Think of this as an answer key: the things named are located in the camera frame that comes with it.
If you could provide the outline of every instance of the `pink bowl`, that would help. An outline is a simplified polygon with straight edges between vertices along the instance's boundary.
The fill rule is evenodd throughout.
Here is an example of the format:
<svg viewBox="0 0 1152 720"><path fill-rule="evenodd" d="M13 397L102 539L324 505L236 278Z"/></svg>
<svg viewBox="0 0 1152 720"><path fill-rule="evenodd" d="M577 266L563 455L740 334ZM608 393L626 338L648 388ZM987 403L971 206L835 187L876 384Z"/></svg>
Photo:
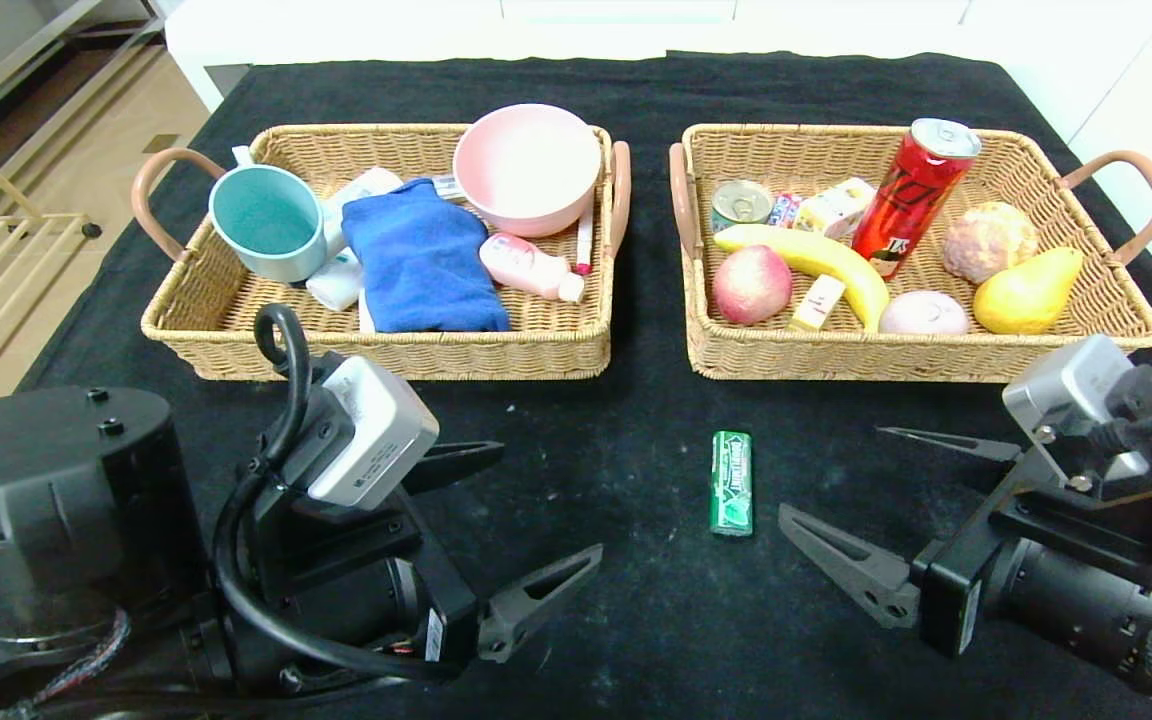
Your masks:
<svg viewBox="0 0 1152 720"><path fill-rule="evenodd" d="M544 237L575 223L594 197L602 152L585 120L553 105L509 105L467 129L452 173L502 232Z"/></svg>

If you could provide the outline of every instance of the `pear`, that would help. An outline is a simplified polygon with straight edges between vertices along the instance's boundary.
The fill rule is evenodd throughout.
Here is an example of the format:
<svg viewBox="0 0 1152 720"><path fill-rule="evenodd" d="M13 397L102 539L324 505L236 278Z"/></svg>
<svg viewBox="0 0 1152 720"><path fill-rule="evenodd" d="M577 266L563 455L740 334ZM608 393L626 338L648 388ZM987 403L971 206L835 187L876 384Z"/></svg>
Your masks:
<svg viewBox="0 0 1152 720"><path fill-rule="evenodd" d="M1002 270L977 288L975 318L993 333L1043 334L1069 304L1081 270L1083 253L1073 247L1053 247Z"/></svg>

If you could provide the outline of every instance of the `red soda can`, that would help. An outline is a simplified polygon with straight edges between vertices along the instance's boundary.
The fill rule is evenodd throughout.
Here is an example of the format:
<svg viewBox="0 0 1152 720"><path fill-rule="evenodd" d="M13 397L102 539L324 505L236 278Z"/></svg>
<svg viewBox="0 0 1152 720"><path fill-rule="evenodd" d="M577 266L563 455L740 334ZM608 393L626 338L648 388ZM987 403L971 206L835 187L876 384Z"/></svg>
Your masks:
<svg viewBox="0 0 1152 720"><path fill-rule="evenodd" d="M856 227L852 250L892 279L979 153L980 137L964 124L915 120Z"/></svg>

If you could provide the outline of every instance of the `blue towel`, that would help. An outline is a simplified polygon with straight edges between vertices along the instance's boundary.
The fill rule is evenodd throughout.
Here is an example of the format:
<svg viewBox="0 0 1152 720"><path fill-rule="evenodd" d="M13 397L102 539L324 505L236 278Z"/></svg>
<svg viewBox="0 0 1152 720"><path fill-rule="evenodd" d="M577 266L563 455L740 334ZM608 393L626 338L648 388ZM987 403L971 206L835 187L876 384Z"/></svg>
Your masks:
<svg viewBox="0 0 1152 720"><path fill-rule="evenodd" d="M340 227L362 260L376 332L508 331L479 260L488 229L439 197L430 179L347 202Z"/></svg>

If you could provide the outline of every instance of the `table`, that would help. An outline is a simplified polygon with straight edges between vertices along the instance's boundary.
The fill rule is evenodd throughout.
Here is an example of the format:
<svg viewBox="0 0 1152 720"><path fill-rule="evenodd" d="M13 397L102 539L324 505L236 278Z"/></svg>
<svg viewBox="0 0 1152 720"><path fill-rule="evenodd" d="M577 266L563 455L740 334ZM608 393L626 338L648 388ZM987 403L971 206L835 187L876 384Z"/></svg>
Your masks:
<svg viewBox="0 0 1152 720"><path fill-rule="evenodd" d="M643 61L282 65L252 69L194 146L228 149L280 123L471 122L547 101L634 151L630 230L617 259L612 365L584 382L417 382L445 441L499 439L488 473L420 499L444 546L488 594L591 543L602 574L505 666L447 687L407 685L349 707L366 717L1152 717L1111 675L1017 626L985 624L952 662L912 632L881 632L776 530L793 502L912 555L979 502L956 478L995 471L929 454L876 424L1020 439L1000 386L712 382L685 359L666 150L698 122L904 124L920 115L1026 132L1067 173L1074 156L996 65L940 55L675 54ZM152 197L188 236L209 179L175 168ZM1078 190L1116 245L1130 236L1102 194ZM175 407L205 528L229 465L283 402L280 384L203 382L141 335L168 260L123 233L23 387L150 389ZM1152 260L1134 276L1152 301ZM1138 354L1152 363L1152 350ZM755 437L756 535L710 536L708 437ZM298 717L341 717L340 707Z"/></svg>

